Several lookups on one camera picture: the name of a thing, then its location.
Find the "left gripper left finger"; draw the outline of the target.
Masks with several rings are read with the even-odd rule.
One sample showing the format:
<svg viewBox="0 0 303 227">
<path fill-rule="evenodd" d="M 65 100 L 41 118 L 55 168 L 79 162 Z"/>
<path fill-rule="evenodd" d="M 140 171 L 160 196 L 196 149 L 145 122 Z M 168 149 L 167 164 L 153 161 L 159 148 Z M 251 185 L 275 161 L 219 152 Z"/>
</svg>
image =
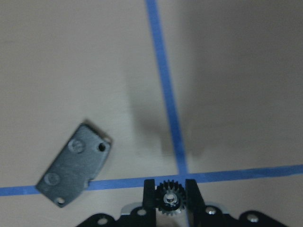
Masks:
<svg viewBox="0 0 303 227">
<path fill-rule="evenodd" d="M 146 211 L 147 227 L 156 226 L 156 199 L 155 199 L 155 180 L 144 180 L 143 187 L 143 208 Z"/>
</svg>

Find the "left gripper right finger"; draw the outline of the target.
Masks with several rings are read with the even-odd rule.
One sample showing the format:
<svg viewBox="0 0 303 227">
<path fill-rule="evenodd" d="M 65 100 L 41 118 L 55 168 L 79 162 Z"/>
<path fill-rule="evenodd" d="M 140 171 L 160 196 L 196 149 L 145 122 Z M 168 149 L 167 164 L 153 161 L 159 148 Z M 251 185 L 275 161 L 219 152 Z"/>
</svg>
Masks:
<svg viewBox="0 0 303 227">
<path fill-rule="evenodd" d="M 196 180 L 185 180 L 186 212 L 190 227 L 202 226 L 202 213 L 205 210 L 205 202 L 199 190 Z"/>
</svg>

